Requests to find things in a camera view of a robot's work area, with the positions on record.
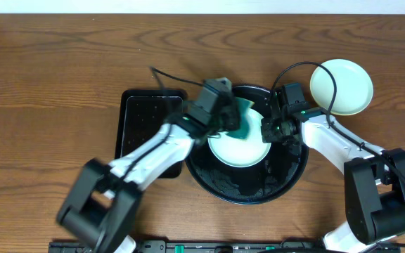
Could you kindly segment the green scouring sponge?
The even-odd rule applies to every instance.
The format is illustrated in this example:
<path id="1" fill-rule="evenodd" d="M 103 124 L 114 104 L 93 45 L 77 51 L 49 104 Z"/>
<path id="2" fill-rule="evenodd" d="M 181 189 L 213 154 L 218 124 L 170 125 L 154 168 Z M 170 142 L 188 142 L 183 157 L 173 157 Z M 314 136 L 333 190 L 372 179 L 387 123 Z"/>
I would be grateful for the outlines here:
<path id="1" fill-rule="evenodd" d="M 240 113 L 240 127 L 235 131 L 227 131 L 226 135 L 245 141 L 250 133 L 250 124 L 248 123 L 248 111 L 255 104 L 253 101 L 236 97 L 236 102 L 238 104 L 238 110 Z"/>

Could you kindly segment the light blue plate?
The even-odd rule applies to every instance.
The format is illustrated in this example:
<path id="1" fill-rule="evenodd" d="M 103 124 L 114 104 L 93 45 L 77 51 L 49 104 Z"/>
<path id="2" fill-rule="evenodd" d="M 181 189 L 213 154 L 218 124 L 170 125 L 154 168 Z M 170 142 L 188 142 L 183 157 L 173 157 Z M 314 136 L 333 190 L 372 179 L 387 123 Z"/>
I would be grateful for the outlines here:
<path id="1" fill-rule="evenodd" d="M 237 139 L 221 132 L 219 138 L 209 138 L 208 145 L 214 156 L 231 167 L 250 167 L 261 162 L 271 149 L 270 143 L 262 141 L 261 120 L 263 116 L 250 108 L 246 120 L 250 131 L 246 139 Z"/>
<path id="2" fill-rule="evenodd" d="M 338 115 L 338 110 L 359 106 L 368 107 L 373 98 L 371 77 L 357 63 L 345 59 L 333 59 L 322 63 L 333 75 L 337 93 L 331 113 Z M 310 79 L 310 91 L 315 102 L 327 109 L 333 97 L 333 81 L 321 67 L 317 67 Z"/>

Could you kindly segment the yellow plate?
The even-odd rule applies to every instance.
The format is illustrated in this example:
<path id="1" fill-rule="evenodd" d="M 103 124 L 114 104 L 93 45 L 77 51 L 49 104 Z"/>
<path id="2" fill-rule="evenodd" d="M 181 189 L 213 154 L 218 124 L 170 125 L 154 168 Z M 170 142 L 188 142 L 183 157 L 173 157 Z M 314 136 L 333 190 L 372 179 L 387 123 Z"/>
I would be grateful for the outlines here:
<path id="1" fill-rule="evenodd" d="M 342 116 L 350 116 L 350 115 L 356 115 L 359 114 L 360 112 L 364 111 L 366 107 L 364 106 L 359 106 L 359 107 L 354 107 L 354 108 L 343 108 L 341 110 L 338 110 L 337 114 L 342 115 Z"/>

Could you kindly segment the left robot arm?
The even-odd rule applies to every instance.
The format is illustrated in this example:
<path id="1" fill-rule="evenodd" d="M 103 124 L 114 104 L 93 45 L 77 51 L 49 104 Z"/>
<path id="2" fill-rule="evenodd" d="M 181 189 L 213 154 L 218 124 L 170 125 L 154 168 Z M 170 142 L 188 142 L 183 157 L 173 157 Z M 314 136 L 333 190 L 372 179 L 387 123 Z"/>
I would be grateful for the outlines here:
<path id="1" fill-rule="evenodd" d="M 195 144 L 239 124 L 233 93 L 199 96 L 187 112 L 170 115 L 135 151 L 108 164 L 88 161 L 59 209 L 57 223 L 92 252 L 133 252 L 136 242 L 129 233 L 146 188 L 186 159 Z"/>

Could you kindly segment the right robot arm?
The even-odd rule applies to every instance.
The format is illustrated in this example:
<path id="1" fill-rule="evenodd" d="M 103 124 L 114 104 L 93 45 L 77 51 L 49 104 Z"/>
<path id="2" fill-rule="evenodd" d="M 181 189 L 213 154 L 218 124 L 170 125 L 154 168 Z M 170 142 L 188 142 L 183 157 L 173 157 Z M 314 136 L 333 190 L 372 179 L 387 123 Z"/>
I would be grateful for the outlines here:
<path id="1" fill-rule="evenodd" d="M 261 131 L 265 143 L 297 141 L 342 172 L 347 220 L 324 235 L 326 250 L 405 247 L 405 150 L 370 144 L 321 108 L 264 118 Z"/>

